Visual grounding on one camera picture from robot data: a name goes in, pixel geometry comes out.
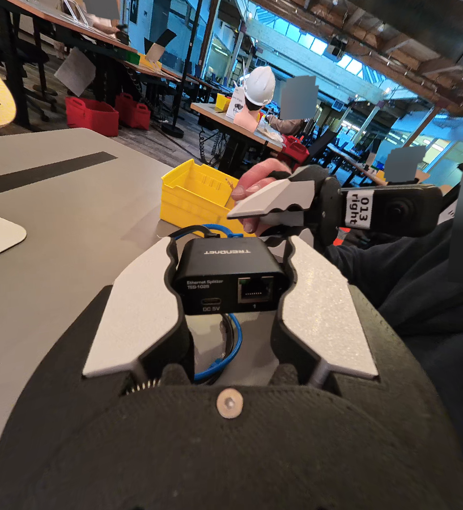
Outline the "grey hanging paper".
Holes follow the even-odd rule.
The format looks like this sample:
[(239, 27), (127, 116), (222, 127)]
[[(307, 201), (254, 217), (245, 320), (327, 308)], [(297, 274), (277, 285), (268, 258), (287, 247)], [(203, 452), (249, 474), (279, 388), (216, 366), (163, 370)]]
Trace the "grey hanging paper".
[(60, 81), (75, 97), (82, 93), (93, 82), (96, 75), (96, 67), (92, 61), (78, 48), (72, 48), (63, 63), (54, 73), (54, 77)]

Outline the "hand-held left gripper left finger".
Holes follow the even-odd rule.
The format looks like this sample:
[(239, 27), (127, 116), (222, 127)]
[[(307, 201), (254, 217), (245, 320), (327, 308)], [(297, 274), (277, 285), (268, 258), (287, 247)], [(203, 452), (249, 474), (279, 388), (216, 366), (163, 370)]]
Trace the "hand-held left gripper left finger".
[(172, 287), (177, 263), (176, 241), (164, 237), (118, 275), (82, 369), (84, 377), (130, 372), (146, 383), (161, 379), (166, 366), (179, 364), (193, 380), (194, 341)]

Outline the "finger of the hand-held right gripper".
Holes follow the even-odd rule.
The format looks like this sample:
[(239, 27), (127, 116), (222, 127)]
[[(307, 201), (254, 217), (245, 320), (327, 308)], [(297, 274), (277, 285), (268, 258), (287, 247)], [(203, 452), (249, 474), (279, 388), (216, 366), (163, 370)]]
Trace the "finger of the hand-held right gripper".
[(265, 217), (269, 214), (303, 212), (312, 204), (312, 182), (278, 180), (239, 201), (227, 219)]
[(261, 217), (263, 226), (288, 226), (296, 227), (304, 225), (304, 211), (271, 212)]

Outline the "black floor pole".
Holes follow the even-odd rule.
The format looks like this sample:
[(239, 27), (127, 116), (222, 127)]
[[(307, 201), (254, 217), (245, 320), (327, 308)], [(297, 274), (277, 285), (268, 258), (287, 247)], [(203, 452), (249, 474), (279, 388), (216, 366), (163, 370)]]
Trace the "black floor pole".
[(195, 41), (195, 37), (196, 37), (196, 33), (197, 33), (198, 21), (199, 21), (199, 17), (200, 17), (200, 13), (201, 13), (202, 4), (203, 4), (203, 1), (198, 1), (198, 3), (197, 3), (195, 19), (194, 19), (192, 31), (190, 34), (188, 51), (187, 51), (185, 61), (184, 61), (183, 73), (182, 73), (181, 80), (177, 86), (177, 94), (173, 101), (172, 122), (171, 122), (171, 124), (164, 124), (162, 126), (163, 133), (165, 133), (171, 137), (174, 137), (176, 139), (182, 139), (184, 137), (184, 131), (182, 129), (178, 128), (176, 123), (177, 123), (177, 119), (178, 119), (178, 114), (179, 114), (179, 109), (180, 109), (180, 105), (181, 105), (181, 101), (182, 101), (183, 92), (184, 92), (184, 85), (185, 85), (186, 77), (188, 74), (188, 68), (190, 65), (190, 58), (192, 55), (193, 45), (194, 45), (194, 41)]

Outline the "person's right hand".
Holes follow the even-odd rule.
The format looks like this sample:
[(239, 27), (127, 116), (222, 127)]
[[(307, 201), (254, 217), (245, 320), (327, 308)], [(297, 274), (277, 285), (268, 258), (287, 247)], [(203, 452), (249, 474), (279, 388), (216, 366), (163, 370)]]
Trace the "person's right hand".
[[(272, 172), (292, 174), (292, 170), (284, 162), (274, 158), (268, 158), (253, 165), (241, 176), (237, 186), (232, 191), (231, 198), (234, 200), (235, 205), (266, 187), (271, 182), (275, 182), (275, 178), (269, 177)], [(260, 219), (257, 217), (241, 219), (240, 221), (244, 232), (253, 233), (257, 236), (261, 236), (263, 231), (269, 227), (260, 223)]]

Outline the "pink mannequin head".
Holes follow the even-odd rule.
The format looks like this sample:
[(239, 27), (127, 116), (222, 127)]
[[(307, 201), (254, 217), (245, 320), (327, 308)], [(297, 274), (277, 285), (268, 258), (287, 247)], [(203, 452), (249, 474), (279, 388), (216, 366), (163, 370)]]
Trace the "pink mannequin head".
[(244, 106), (235, 114), (233, 124), (253, 133), (259, 123), (258, 115), (261, 108), (261, 105), (257, 105), (245, 97)]

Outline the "black ethernet splitter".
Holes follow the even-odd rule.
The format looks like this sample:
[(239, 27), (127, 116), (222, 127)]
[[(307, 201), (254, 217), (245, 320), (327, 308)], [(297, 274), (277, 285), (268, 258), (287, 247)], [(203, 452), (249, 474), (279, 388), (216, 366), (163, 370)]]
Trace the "black ethernet splitter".
[(189, 316), (274, 311), (288, 284), (282, 265), (256, 237), (189, 241), (172, 280)]

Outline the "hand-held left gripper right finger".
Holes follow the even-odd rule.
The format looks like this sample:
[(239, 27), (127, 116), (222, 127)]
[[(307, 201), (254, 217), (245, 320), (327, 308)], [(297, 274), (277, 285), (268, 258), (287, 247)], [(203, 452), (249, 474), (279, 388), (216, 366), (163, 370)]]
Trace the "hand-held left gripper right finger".
[(331, 373), (372, 380), (378, 370), (347, 280), (300, 237), (286, 241), (288, 289), (272, 324), (279, 363), (296, 369), (301, 385), (324, 385)]

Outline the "white product box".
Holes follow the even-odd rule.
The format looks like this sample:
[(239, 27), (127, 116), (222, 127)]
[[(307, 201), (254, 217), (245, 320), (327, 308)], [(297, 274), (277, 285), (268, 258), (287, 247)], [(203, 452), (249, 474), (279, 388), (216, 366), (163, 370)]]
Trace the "white product box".
[(240, 113), (245, 105), (245, 92), (243, 86), (235, 86), (232, 97), (226, 111), (226, 117), (234, 120), (235, 116)]

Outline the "yellow divided storage bin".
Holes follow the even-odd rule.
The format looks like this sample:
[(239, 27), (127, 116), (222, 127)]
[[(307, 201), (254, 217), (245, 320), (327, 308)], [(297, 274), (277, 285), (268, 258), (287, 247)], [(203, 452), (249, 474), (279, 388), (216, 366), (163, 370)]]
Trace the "yellow divided storage bin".
[(188, 160), (162, 177), (159, 218), (177, 227), (217, 224), (253, 237), (238, 220), (227, 219), (237, 183), (238, 179), (213, 167)]

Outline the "person's right forearm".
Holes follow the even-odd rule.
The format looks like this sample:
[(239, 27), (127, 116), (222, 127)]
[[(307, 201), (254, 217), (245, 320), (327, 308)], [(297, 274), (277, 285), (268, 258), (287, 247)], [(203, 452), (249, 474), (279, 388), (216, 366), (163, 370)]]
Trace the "person's right forearm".
[(391, 326), (424, 321), (456, 305), (463, 292), (448, 275), (453, 223), (442, 222), (424, 237), (368, 249), (331, 246), (324, 257)]

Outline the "white hard hat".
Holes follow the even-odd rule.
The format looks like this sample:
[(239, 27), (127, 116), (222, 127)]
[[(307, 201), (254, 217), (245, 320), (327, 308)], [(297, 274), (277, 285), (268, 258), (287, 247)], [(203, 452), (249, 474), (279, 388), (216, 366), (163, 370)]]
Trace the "white hard hat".
[(271, 67), (256, 67), (245, 78), (245, 99), (256, 107), (264, 107), (273, 99), (275, 85), (275, 76)]

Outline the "red storage bin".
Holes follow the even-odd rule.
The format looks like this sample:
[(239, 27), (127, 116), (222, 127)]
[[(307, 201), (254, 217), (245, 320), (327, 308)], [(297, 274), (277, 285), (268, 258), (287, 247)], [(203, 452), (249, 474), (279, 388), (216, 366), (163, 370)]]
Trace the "red storage bin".
[(135, 101), (130, 94), (122, 92), (117, 95), (114, 108), (119, 114), (121, 124), (132, 129), (150, 129), (150, 109), (147, 105)]
[(292, 135), (282, 135), (283, 148), (281, 154), (299, 164), (303, 163), (309, 157), (307, 147), (298, 137)]
[(119, 113), (106, 102), (68, 96), (65, 105), (69, 128), (89, 129), (106, 137), (119, 135)]

